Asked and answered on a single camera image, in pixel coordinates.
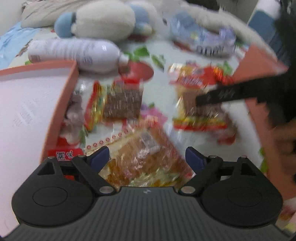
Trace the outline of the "person's right hand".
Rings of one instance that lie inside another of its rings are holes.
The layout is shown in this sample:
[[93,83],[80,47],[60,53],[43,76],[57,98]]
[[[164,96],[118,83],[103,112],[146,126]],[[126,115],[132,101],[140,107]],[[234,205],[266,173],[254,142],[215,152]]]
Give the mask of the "person's right hand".
[[295,174],[295,119],[273,129],[275,146],[280,154],[280,161],[286,174]]

